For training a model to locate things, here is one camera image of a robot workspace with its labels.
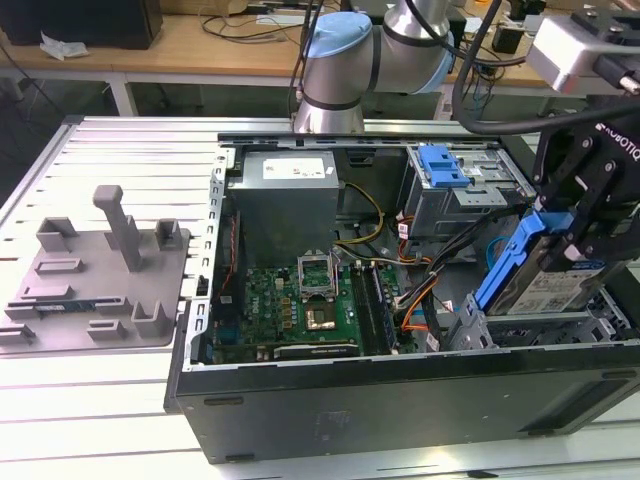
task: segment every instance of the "blue plastic latch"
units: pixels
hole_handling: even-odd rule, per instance
[[[478,306],[484,310],[500,291],[512,270],[522,266],[528,257],[527,245],[536,234],[562,232],[571,226],[571,222],[573,216],[568,212],[533,212],[523,218],[502,255],[476,292]]]
[[[471,183],[464,176],[456,157],[442,145],[424,145],[418,149],[420,162],[431,177],[431,185],[436,188],[466,187]]]

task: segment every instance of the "connector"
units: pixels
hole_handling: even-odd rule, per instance
[[[612,87],[623,89],[632,95],[640,93],[640,82],[636,65],[631,63],[629,57],[621,55],[600,55],[593,64],[593,71],[600,75]]]

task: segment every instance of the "gray plastic peg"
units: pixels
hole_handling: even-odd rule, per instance
[[[119,185],[99,185],[93,194],[93,204],[102,210],[107,217],[113,238],[120,248],[124,263],[130,272],[140,270],[142,259],[138,250],[139,238],[137,229],[127,222],[122,210],[122,188]]]

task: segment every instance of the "computer case side panel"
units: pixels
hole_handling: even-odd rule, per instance
[[[572,433],[638,390],[640,346],[182,372],[211,463]]]

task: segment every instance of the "white label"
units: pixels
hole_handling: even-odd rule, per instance
[[[409,225],[406,223],[399,223],[398,236],[403,240],[409,240]]]
[[[265,180],[311,180],[325,178],[321,158],[267,158],[262,165]]]
[[[258,25],[302,25],[304,15],[258,15],[256,17]]]
[[[478,167],[462,167],[462,173],[464,173],[467,177],[481,177],[482,170]]]
[[[436,337],[431,335],[431,332],[427,333],[427,345],[434,352],[440,351],[440,342],[436,340]]]
[[[36,307],[39,312],[62,312],[66,310],[64,305],[40,305]]]
[[[602,271],[599,269],[568,272],[540,272],[509,310],[516,313],[562,312],[578,295],[581,285]]]

